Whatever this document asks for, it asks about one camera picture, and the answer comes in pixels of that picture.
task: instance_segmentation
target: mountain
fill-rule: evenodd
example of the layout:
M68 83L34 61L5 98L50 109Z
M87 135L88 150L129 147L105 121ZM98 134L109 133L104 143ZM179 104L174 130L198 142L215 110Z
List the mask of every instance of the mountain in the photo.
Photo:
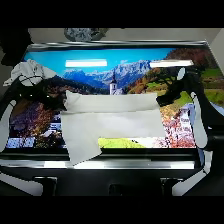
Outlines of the mountain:
M133 63L119 64L114 69L103 72L95 70L91 73L85 73L81 69L75 69L66 72L63 78L86 83L97 88L109 89L109 84L115 71L118 88L123 88L142 78L149 70L150 61L140 60Z

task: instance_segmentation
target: towel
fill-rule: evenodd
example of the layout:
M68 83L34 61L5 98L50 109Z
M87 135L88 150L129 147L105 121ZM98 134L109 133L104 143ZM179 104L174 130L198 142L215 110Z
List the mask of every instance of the towel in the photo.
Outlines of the towel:
M16 78L25 86L33 86L43 79L49 79L56 75L56 72L38 64L34 60L17 64L11 72L11 77L6 80L3 86L10 86Z
M66 96L62 136L72 165L101 154L99 138L165 137L157 94Z

